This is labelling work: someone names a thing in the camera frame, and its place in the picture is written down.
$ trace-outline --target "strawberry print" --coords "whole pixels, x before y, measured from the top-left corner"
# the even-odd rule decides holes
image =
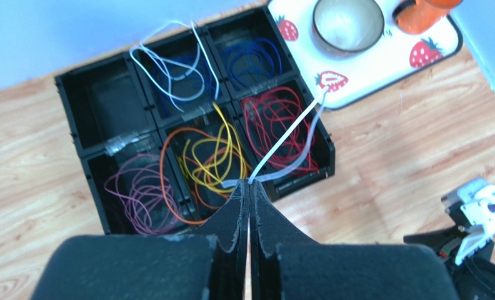
[[[334,93],[339,89],[343,88],[349,81],[346,76],[333,71],[324,71],[319,73],[315,78],[316,85],[324,89],[326,86],[329,87],[328,92]]]
[[[277,28],[279,28],[285,41],[293,42],[298,40],[299,31],[294,23],[285,19],[284,16],[279,16],[276,22]]]
[[[429,37],[429,40],[421,39],[410,51],[410,66],[412,68],[422,68],[428,64],[442,59],[442,49],[438,48],[438,44],[435,44],[433,39]]]

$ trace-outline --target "wooden floor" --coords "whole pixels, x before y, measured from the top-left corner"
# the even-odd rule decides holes
[[[322,243],[401,243],[451,225],[443,193],[495,184],[495,95],[465,47],[322,121],[336,175],[276,203]],[[102,233],[53,75],[0,91],[0,299],[27,299],[65,239]]]

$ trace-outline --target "black storage bin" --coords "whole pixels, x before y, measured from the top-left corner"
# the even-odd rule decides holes
[[[230,100],[226,85],[223,83],[221,73],[219,72],[216,63],[214,62],[207,42],[203,38],[201,30],[197,29],[196,31],[200,36],[200,40],[203,44],[204,50],[206,51],[209,61],[211,62],[211,67],[218,77],[219,97],[217,100],[214,99],[216,80],[211,73],[202,49],[196,69],[201,72],[206,81],[205,90],[201,96],[193,101],[186,103],[176,101],[176,104],[182,110],[184,110],[185,113],[199,110],[200,106],[211,103],[213,101],[222,104]],[[173,61],[191,66],[196,60],[198,40],[196,39],[192,30],[187,30],[175,36],[146,45],[146,47],[148,47],[150,50],[152,50],[162,58],[171,59]],[[135,51],[134,57],[146,68],[146,71],[154,77],[155,81],[159,85],[161,85],[161,87],[165,91],[167,91],[168,78],[164,75],[163,72],[159,70],[153,60],[142,51]],[[167,66],[171,76],[180,76],[187,71],[186,68],[175,66],[173,64],[167,64]],[[179,115],[183,114],[182,112],[178,111],[177,108],[175,108],[175,106],[170,101],[169,96],[159,90],[159,88],[150,80],[148,75],[144,72],[144,70],[142,70],[140,66],[135,64],[135,68],[137,69],[138,76],[140,78],[140,81],[142,82],[142,86],[144,88],[144,92],[149,105],[155,107],[152,111],[158,127],[167,126],[169,122],[174,120]],[[196,94],[200,90],[200,88],[201,78],[196,73],[192,73],[182,80],[172,81],[171,94],[178,97],[186,98]]]
[[[267,7],[208,24],[204,31],[220,72],[229,79],[226,83],[233,100],[258,94],[299,76],[298,66]],[[254,41],[267,55],[261,55],[261,59],[255,54],[240,55],[248,47],[253,48]]]
[[[288,87],[292,89],[298,96],[299,101],[301,103],[302,109],[306,109],[307,106],[313,101],[313,97],[308,93],[308,90],[306,88],[306,85],[304,81],[298,77],[296,79],[290,80],[288,82],[285,82],[283,84],[279,85],[280,87]],[[283,92],[278,92],[277,95],[280,98],[283,99],[292,99],[293,95],[290,94],[289,92],[283,91]],[[242,124],[242,129],[246,133],[246,136],[248,133],[250,133],[252,136],[254,136],[256,133],[254,132],[253,126],[246,127],[246,116],[244,115],[244,110],[241,104],[241,101],[233,101],[233,106],[237,112],[237,115],[239,116],[240,123]],[[312,111],[310,114],[308,114],[305,118],[305,120],[311,124],[313,117],[316,115],[315,111]],[[268,120],[262,119],[262,123],[264,124],[264,128],[268,128]],[[293,123],[293,121],[289,121],[288,123],[285,123],[286,129]],[[272,141],[271,146],[275,142],[277,142],[278,138],[280,138],[284,132],[286,131],[285,127],[279,128],[278,129],[278,135],[275,140]],[[308,131],[305,126],[299,126],[300,134],[299,137],[304,137],[305,142],[306,142],[306,137],[308,135]],[[253,143],[255,146],[258,148],[258,142],[256,139],[252,139]],[[285,149],[284,147],[280,147],[277,151],[276,154],[284,154],[285,152],[288,152],[289,149]],[[264,155],[266,155],[266,152],[260,151],[262,156],[258,156],[255,151],[254,155],[256,157],[257,163],[260,162],[263,158]],[[295,191],[298,191],[302,188],[305,188],[306,186],[309,186],[311,184],[314,184],[324,178],[327,178],[329,176],[334,175],[334,164],[335,164],[335,156],[334,156],[334,144],[331,141],[331,137],[325,130],[325,127],[323,126],[321,120],[319,120],[316,124],[316,129],[314,130],[314,139],[311,144],[311,156],[313,160],[317,163],[317,166],[319,168],[319,171],[311,171],[307,174],[297,174],[297,173],[291,173],[288,174],[287,176],[284,176],[279,179],[275,179],[270,186],[273,186],[274,190],[270,191],[270,197],[272,198],[272,201],[275,201],[277,199],[280,199],[284,196],[287,196],[288,194],[291,194]],[[303,162],[301,166],[305,166],[307,164],[306,161]],[[268,173],[273,173],[277,170],[275,170],[268,162],[265,164],[262,173],[263,174],[268,174]]]
[[[133,225],[124,213],[124,206],[120,199],[105,190],[104,183],[106,180],[117,173],[126,161],[137,154],[160,155],[160,152],[161,140],[159,134],[156,131],[152,131],[142,133],[137,138],[137,141],[126,145],[113,156],[109,156],[105,152],[99,152],[81,160],[105,234],[136,234]],[[148,158],[138,159],[131,163],[129,167],[139,168],[150,162],[151,160]],[[172,166],[167,159],[164,160],[163,168],[163,174],[169,179],[172,186],[174,198],[180,204],[182,217],[188,220],[195,219],[193,216],[195,209],[190,203],[183,201],[183,194],[174,176]],[[127,194],[133,178],[133,174],[120,177],[118,186],[121,188],[120,192],[122,194]],[[162,201],[158,208],[152,210],[151,216],[154,223],[164,219],[167,212],[168,207]],[[189,230],[189,226],[179,221],[169,233],[180,233],[187,230]]]
[[[239,135],[240,143],[242,145],[242,154],[247,164],[253,169],[255,167],[254,156],[247,144],[247,140],[241,129],[241,125],[239,124],[238,120],[235,117],[235,112],[233,107],[230,104],[225,104],[220,106],[220,110],[224,114],[226,121],[231,123],[236,128],[236,131]],[[170,133],[181,127],[199,129],[211,136],[217,136],[219,128],[222,124],[223,121],[219,117],[219,114],[216,112],[216,110],[213,107],[209,106],[205,109],[205,113],[201,112],[199,114],[193,114],[190,117],[179,118],[175,123],[171,124],[170,126],[164,129],[161,129],[160,130],[161,139],[163,142],[165,142]],[[183,154],[183,149],[188,139],[191,140],[191,145],[192,145],[196,141],[202,138],[205,137],[197,132],[180,132],[176,134],[169,142],[169,144],[167,145],[167,150],[169,153],[170,163],[174,166],[175,176],[181,188],[181,192],[184,195],[184,198],[190,203],[192,203],[194,207],[196,207],[196,210],[198,211],[200,218],[204,219],[204,218],[208,218],[214,211],[205,207],[203,204],[199,204],[195,196],[194,181],[188,176],[184,175],[184,172],[181,171],[181,165],[179,164],[178,161],[178,159],[180,159],[180,157]],[[208,147],[199,146],[198,151],[200,152],[197,152],[196,155],[200,159],[207,159],[208,157],[211,157],[214,154],[214,149],[215,149],[214,144],[213,146],[208,146]],[[187,157],[193,158],[191,155],[190,146],[187,151]],[[219,170],[221,172],[223,172],[222,168],[225,169],[224,168],[225,165],[226,163],[222,164],[219,167]],[[237,179],[239,174],[239,167],[240,167],[240,162],[238,158],[235,157],[232,160],[232,168],[229,173],[230,175],[226,179],[234,179],[235,177]],[[217,206],[217,207],[222,206],[226,201],[220,195],[201,186],[199,187],[199,195],[201,196],[201,199],[203,201],[205,201],[211,206]]]
[[[155,128],[128,60],[127,53],[118,54],[55,78],[79,157],[118,135]]]

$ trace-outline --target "bowl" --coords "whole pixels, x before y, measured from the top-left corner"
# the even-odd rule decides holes
[[[316,46],[335,56],[351,56],[375,45],[384,32],[375,0],[319,0],[312,17]]]

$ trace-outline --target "tray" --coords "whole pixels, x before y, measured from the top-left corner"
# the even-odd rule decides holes
[[[298,67],[266,7],[208,24],[203,30],[221,74],[229,79],[226,83],[233,99],[258,94],[276,86],[280,80],[299,74]],[[261,54],[262,50],[257,52],[261,59],[255,54],[241,55],[248,48],[255,47],[253,41],[266,51],[269,59]]]
[[[79,157],[120,134],[155,128],[128,59],[119,54],[55,78]]]
[[[296,1],[294,5],[287,0],[272,0],[268,4],[280,26],[297,27],[297,35],[287,37],[286,44],[314,97],[326,85],[331,88],[326,98],[328,109],[343,108],[456,54],[462,47],[462,35],[450,17],[423,34],[412,36],[402,32],[392,20],[400,0],[376,1],[386,20],[384,36],[372,48],[349,58],[328,56],[314,45],[312,19],[316,0]],[[441,52],[428,51],[424,41],[432,41]]]
[[[197,30],[200,35],[200,39],[203,43],[205,51],[209,56],[211,61],[211,66],[215,70],[216,76],[220,82],[220,91],[217,103],[222,104],[230,100],[228,90],[223,82],[221,73],[216,67],[216,63],[213,60],[211,51],[209,50],[206,40],[202,37],[201,30]],[[149,49],[157,53],[163,58],[172,59],[180,63],[192,65],[196,60],[198,41],[191,30],[184,31],[175,36],[163,39],[152,44],[146,45]],[[142,51],[136,51],[135,55],[139,62],[146,68],[146,70],[155,76],[155,80],[159,83],[165,90],[168,86],[167,77],[156,67],[155,63],[144,54]],[[173,76],[181,75],[187,70],[183,67],[168,64],[169,72]],[[181,115],[177,108],[172,105],[170,98],[161,92],[155,84],[148,78],[146,73],[135,64],[135,68],[138,72],[140,81],[142,82],[142,87],[144,88],[144,93],[146,99],[150,106],[154,109],[152,110],[153,116],[157,122],[158,127],[167,126],[173,119]],[[216,88],[216,82],[214,76],[211,74],[207,61],[205,60],[203,51],[200,52],[199,63],[197,65],[197,70],[202,73],[204,79],[206,80],[206,87],[204,93],[197,99],[183,103],[181,101],[176,101],[176,104],[185,111],[185,113],[193,112],[198,110],[200,106],[206,103],[211,103],[214,101],[214,91]],[[172,94],[179,97],[189,97],[196,94],[201,88],[200,77],[193,77],[190,75],[186,79],[180,81],[172,81]]]
[[[251,152],[251,150],[248,148],[247,140],[246,137],[242,131],[242,127],[238,121],[238,119],[235,116],[235,111],[233,107],[230,104],[225,104],[220,106],[220,109],[222,113],[224,114],[224,117],[226,120],[233,124],[233,126],[236,128],[237,133],[239,134],[240,142],[242,144],[242,153],[244,155],[244,158],[247,161],[247,164],[250,165],[252,168],[254,167],[255,159],[254,159],[254,154]],[[219,117],[218,113],[212,108],[208,108],[205,113],[200,113],[200,114],[194,114],[189,117],[185,118],[179,118],[177,122],[174,124],[170,125],[167,128],[161,129],[159,132],[161,134],[161,139],[164,142],[167,138],[167,136],[176,130],[177,128],[181,127],[190,127],[190,128],[195,128],[204,131],[205,133],[208,133],[212,136],[217,136],[218,135],[218,130],[220,126],[223,124],[222,119]],[[170,163],[174,166],[174,172],[176,179],[179,183],[179,186],[181,187],[181,192],[183,193],[183,196],[185,199],[187,199],[194,207],[196,207],[196,210],[199,213],[199,217],[204,219],[208,218],[214,211],[212,209],[208,209],[202,204],[199,204],[198,201],[196,200],[195,197],[195,190],[194,190],[194,182],[191,178],[186,177],[184,173],[181,171],[181,167],[179,165],[178,159],[182,156],[183,153],[183,148],[188,139],[191,140],[191,144],[195,143],[196,141],[200,140],[202,138],[202,135],[196,133],[196,132],[182,132],[177,134],[172,141],[167,145],[168,151],[169,151],[169,160]],[[196,156],[199,158],[207,158],[210,157],[214,153],[214,144],[212,146],[199,146],[197,148],[198,152],[196,153]],[[187,151],[188,157],[193,158],[192,155],[190,154],[190,147],[189,150]],[[238,178],[239,174],[239,161],[237,159],[232,160],[232,168],[230,171],[230,176],[228,176],[227,179],[233,179],[236,175]],[[267,190],[270,190],[270,187],[268,184],[265,185],[265,188]],[[221,206],[225,203],[225,199],[221,197],[220,195],[216,194],[215,192],[212,192],[204,187],[199,188],[200,195],[202,199],[205,199],[205,201],[211,205],[211,206]]]
[[[287,82],[284,82],[279,85],[279,87],[286,87],[292,89],[298,96],[299,101],[301,103],[302,109],[306,108],[308,104],[312,102],[312,96],[308,93],[308,90],[306,88],[306,85],[304,81],[301,78],[293,79]],[[288,91],[281,91],[278,92],[277,95],[282,98],[282,99],[290,99],[293,100],[294,96]],[[234,101],[234,108],[237,112],[237,115],[239,116],[239,120],[242,126],[242,130],[248,135],[248,133],[252,136],[252,141],[256,145],[256,147],[259,147],[259,143],[257,142],[256,138],[253,138],[256,136],[256,131],[253,127],[253,124],[251,122],[247,123],[246,126],[246,118],[250,118],[250,116],[245,115],[244,113],[244,108],[243,108],[243,102],[242,101]],[[279,104],[275,104],[272,106],[273,109],[277,110],[281,106]],[[294,114],[297,113],[297,108],[294,106],[287,106],[288,109],[290,109]],[[249,110],[246,110],[248,114],[251,115],[251,118],[253,118],[253,113],[248,112]],[[258,113],[262,114],[263,111],[261,111],[261,108],[259,107]],[[310,124],[313,120],[313,117],[316,113],[311,112],[305,120]],[[285,113],[279,113],[279,116],[290,116],[290,114]],[[286,121],[284,122],[286,128],[288,128],[293,121]],[[263,118],[263,122],[265,130],[269,130],[269,122],[268,120]],[[286,131],[285,127],[276,127],[277,129],[274,129],[274,133],[277,136],[277,139],[280,138],[282,134]],[[303,137],[306,139],[308,130],[306,126],[301,123],[301,125],[298,127],[299,130],[299,137]],[[280,147],[276,151],[276,155],[286,155],[290,151],[290,147]],[[298,191],[302,188],[305,188],[306,186],[309,186],[311,184],[314,184],[320,180],[323,180],[329,176],[334,175],[334,164],[335,164],[335,149],[334,149],[334,144],[331,141],[330,135],[327,133],[325,127],[323,126],[321,121],[318,121],[316,124],[316,129],[314,130],[314,139],[311,145],[311,156],[312,160],[316,162],[319,171],[310,171],[310,172],[293,172],[291,174],[288,174],[287,176],[284,176],[279,179],[275,179],[272,182],[272,185],[274,187],[274,190],[271,191],[270,193],[270,198],[275,201],[276,199],[280,199],[284,196],[287,196],[295,191]],[[298,151],[293,149],[290,154],[294,155],[297,154]],[[255,154],[256,161],[259,163],[263,156],[265,155],[265,152],[261,152],[260,155]],[[303,164],[301,165],[302,167],[308,166],[307,161],[304,161]],[[268,174],[268,173],[273,173],[277,171],[274,169],[271,164],[266,163],[265,166],[262,168],[262,173],[263,174]]]
[[[104,183],[116,173],[119,168],[128,160],[137,154],[160,154],[161,140],[156,131],[144,133],[138,137],[138,141],[125,146],[114,156],[108,156],[105,152],[93,154],[90,157],[82,159],[82,166],[85,176],[91,188],[92,197],[96,203],[96,208],[105,234],[136,234],[132,224],[124,214],[124,207],[118,197],[108,193],[104,189]],[[150,163],[147,159],[139,159],[130,165],[131,168],[138,168]],[[194,219],[195,208],[186,203],[183,194],[178,186],[174,171],[168,160],[164,162],[164,175],[170,179],[175,200],[181,205],[181,212],[186,219]],[[132,176],[121,177],[119,186],[121,191],[126,193],[131,185]],[[153,220],[164,219],[168,208],[164,203],[160,209],[153,210]],[[189,227],[178,222],[176,227],[170,233],[181,233],[189,230]]]

